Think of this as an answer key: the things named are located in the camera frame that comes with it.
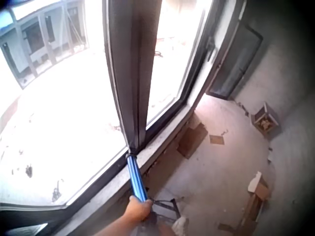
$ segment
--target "door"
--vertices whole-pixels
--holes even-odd
[[[234,41],[207,94],[227,100],[246,73],[262,40],[258,32],[239,22]]]
[[[13,60],[12,55],[11,55],[9,45],[7,43],[3,43],[1,46],[1,49],[3,51],[4,57],[5,57],[6,61],[8,62],[8,65],[9,65],[14,77],[16,79],[18,79],[19,71],[16,68],[16,64]]]

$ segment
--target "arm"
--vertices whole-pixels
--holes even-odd
[[[132,230],[144,220],[151,211],[153,202],[146,200],[144,203],[131,196],[124,214],[116,221],[96,234],[96,236],[128,236]]]

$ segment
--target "hand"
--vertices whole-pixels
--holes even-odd
[[[150,214],[153,202],[146,200],[144,203],[141,203],[135,196],[131,196],[129,200],[130,202],[123,217],[132,223],[140,223]]]

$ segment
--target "building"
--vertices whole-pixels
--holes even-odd
[[[84,1],[32,1],[1,13],[2,53],[20,87],[87,48]]]

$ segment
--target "blue foam grip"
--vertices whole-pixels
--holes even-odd
[[[127,163],[133,193],[141,202],[144,202],[148,199],[148,195],[145,187],[143,186],[140,170],[137,164],[137,157],[130,154],[127,157]]]

